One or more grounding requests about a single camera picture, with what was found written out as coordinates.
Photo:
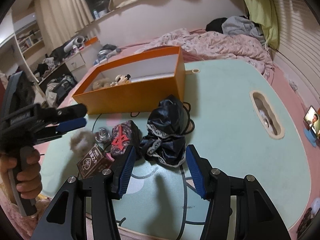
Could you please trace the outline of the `person's left hand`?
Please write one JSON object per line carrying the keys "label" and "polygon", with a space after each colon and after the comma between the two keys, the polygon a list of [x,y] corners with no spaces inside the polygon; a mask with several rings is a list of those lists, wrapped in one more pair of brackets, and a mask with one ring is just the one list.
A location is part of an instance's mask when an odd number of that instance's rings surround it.
{"label": "person's left hand", "polygon": [[[42,191],[41,166],[39,161],[40,153],[34,149],[33,152],[27,156],[28,166],[17,175],[19,183],[16,185],[16,189],[23,199],[34,199]],[[16,200],[10,185],[8,170],[13,169],[16,165],[16,158],[1,152],[1,178],[4,183],[6,195],[14,204],[16,204]]]}

